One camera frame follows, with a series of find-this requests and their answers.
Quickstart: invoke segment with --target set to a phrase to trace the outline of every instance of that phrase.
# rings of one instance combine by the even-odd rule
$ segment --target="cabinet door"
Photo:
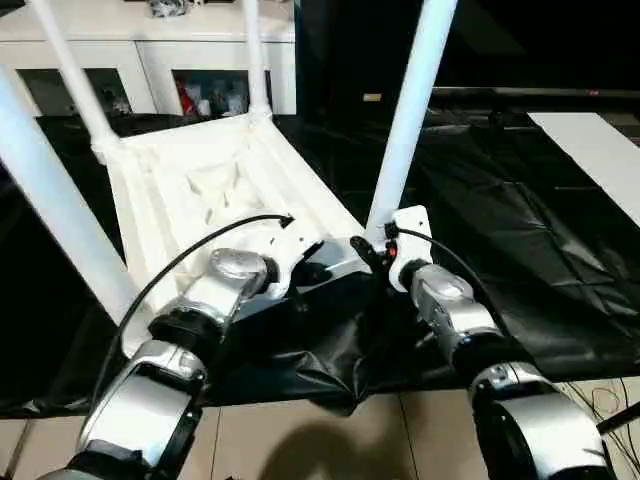
[[[263,48],[273,112],[295,114],[295,44],[264,43]],[[244,43],[139,42],[139,51],[159,113],[182,115],[186,102],[199,100],[205,100],[214,114],[229,115],[238,113],[240,105],[246,107]]]
[[[156,112],[133,42],[70,42],[70,45],[105,110]],[[57,58],[46,42],[0,43],[0,63],[7,66],[16,93],[34,115],[74,112]]]

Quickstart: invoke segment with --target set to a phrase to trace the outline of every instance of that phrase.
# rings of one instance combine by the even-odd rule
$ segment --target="white cabinet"
[[[146,2],[51,0],[64,35],[105,109],[182,114],[189,96],[225,113],[248,102],[242,0],[154,19]],[[265,74],[276,114],[296,113],[293,2],[260,3]],[[34,115],[67,114],[72,101],[29,5],[0,18],[0,64]]]
[[[109,108],[109,102],[125,102],[135,113],[156,112],[133,42],[70,43],[105,108]],[[73,112],[57,70],[57,58],[46,42],[0,42],[0,63],[8,69],[16,92],[34,115]]]
[[[272,109],[274,113],[295,114],[295,45],[265,43],[263,48]],[[248,92],[244,43],[140,42],[139,52],[159,113],[183,113],[176,80],[197,85],[214,110],[216,90],[227,93],[239,82]]]

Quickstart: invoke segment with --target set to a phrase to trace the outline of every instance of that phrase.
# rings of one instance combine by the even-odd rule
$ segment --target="red object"
[[[178,89],[178,97],[180,98],[182,113],[185,115],[196,113],[196,104],[191,100],[191,97],[187,94],[187,89],[184,88],[184,85],[179,80],[176,80],[176,88]]]

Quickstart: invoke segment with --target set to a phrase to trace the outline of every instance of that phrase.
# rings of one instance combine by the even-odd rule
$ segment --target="wire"
[[[153,289],[153,287],[155,287],[158,284],[158,282],[160,282],[160,280],[162,280],[167,275],[167,273],[173,270],[176,267],[176,265],[178,265],[180,262],[182,262],[185,258],[187,258],[189,255],[191,255],[193,252],[195,252],[197,249],[199,249],[203,245],[209,243],[210,241],[218,238],[219,236],[227,232],[230,232],[231,230],[234,230],[243,225],[247,225],[253,222],[258,222],[261,220],[280,220],[283,226],[286,227],[289,223],[293,221],[293,218],[286,217],[284,215],[275,215],[275,214],[255,215],[253,217],[245,218],[243,220],[238,220],[237,222],[227,225],[226,227],[222,227],[219,230],[216,230],[215,232],[210,233],[209,235],[201,238],[196,243],[194,243],[189,248],[187,248],[185,251],[180,253],[176,258],[171,260],[167,264],[167,266],[164,267],[162,270],[160,270],[160,272],[155,277],[153,277],[151,281],[140,291],[138,296],[133,300],[133,302],[131,302],[131,305],[129,306],[127,312],[122,317],[122,321],[120,322],[120,325],[118,325],[116,333],[111,339],[111,344],[109,345],[109,349],[107,350],[107,355],[105,356],[102,362],[102,367],[100,368],[100,373],[98,374],[98,379],[96,380],[96,384],[93,388],[93,394],[91,395],[91,410],[93,410],[96,407],[96,404],[98,402],[98,397],[100,396],[100,392],[102,390],[102,384],[104,383],[104,380],[107,376],[107,372],[109,371],[109,365],[111,364],[113,357],[115,357],[116,352],[118,351],[120,338],[122,337],[122,334],[127,328],[127,325],[133,318],[133,314],[136,312],[140,304],[142,304],[142,301],[149,294],[151,289]]]
[[[620,384],[622,385],[622,391],[624,392],[624,408],[629,408],[629,392],[627,391],[627,384],[624,383],[622,377],[620,377]],[[633,458],[636,459],[636,463],[640,465],[640,460],[638,460],[638,452],[636,452],[636,446],[633,443],[633,437],[631,436],[631,425],[627,423],[627,436],[629,437],[629,446],[631,447],[631,451],[633,452]]]
[[[498,310],[498,307],[496,306],[496,303],[491,298],[491,295],[489,294],[489,289],[487,288],[485,283],[480,279],[478,274],[476,274],[476,272],[473,270],[473,268],[471,268],[471,266],[467,262],[465,262],[462,259],[462,257],[460,257],[460,255],[458,255],[456,252],[451,250],[444,243],[440,242],[439,240],[436,240],[433,237],[430,237],[429,235],[425,235],[424,233],[416,232],[414,230],[407,230],[405,228],[398,228],[396,231],[398,233],[404,233],[406,235],[412,235],[414,237],[421,238],[425,242],[432,243],[436,247],[438,247],[441,250],[443,250],[444,252],[446,252],[451,258],[453,258],[458,263],[458,265],[460,265],[460,267],[462,267],[462,269],[471,277],[471,279],[476,283],[478,288],[480,290],[482,290],[482,293],[483,293],[483,295],[485,297],[485,303],[487,304],[489,309],[492,310],[491,313],[493,313],[495,315],[495,317],[497,317],[500,320],[500,322],[503,324],[503,325],[500,325],[501,327],[503,327],[502,329],[505,332],[508,331],[506,328],[504,328],[505,327],[504,326],[504,321],[502,320],[502,316],[500,315],[500,310]]]
[[[594,417],[596,417],[598,420],[604,420],[600,412],[597,411],[595,405],[591,404],[589,400],[587,400],[587,397],[582,390],[580,390],[576,385],[574,385],[571,382],[568,382],[567,386],[571,388],[571,390],[573,390],[576,393],[576,395],[578,395],[578,397],[580,397],[580,400],[582,400],[582,402],[587,407],[589,407],[589,410],[591,410],[591,413],[593,414]],[[624,445],[624,443],[616,433],[609,432],[608,435],[611,436],[611,438],[613,439],[618,449],[627,457],[627,461],[629,462],[629,464],[634,470],[633,472],[634,478],[638,478],[637,475],[640,474],[640,462],[636,462],[634,457],[631,456],[629,449]]]

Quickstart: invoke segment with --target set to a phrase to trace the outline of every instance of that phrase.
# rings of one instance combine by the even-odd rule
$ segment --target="black tarp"
[[[80,121],[40,122],[121,251],[108,176]],[[111,122],[131,135],[184,120]],[[364,222],[388,130],[276,123]],[[0,191],[0,415],[84,412],[113,325],[6,174]],[[638,227],[526,116],[431,115],[403,204],[427,206],[434,236],[477,270],[510,332],[552,379],[639,372]],[[427,333],[406,297],[353,275],[236,324],[207,398],[311,398],[349,412],[375,392],[455,386]]]

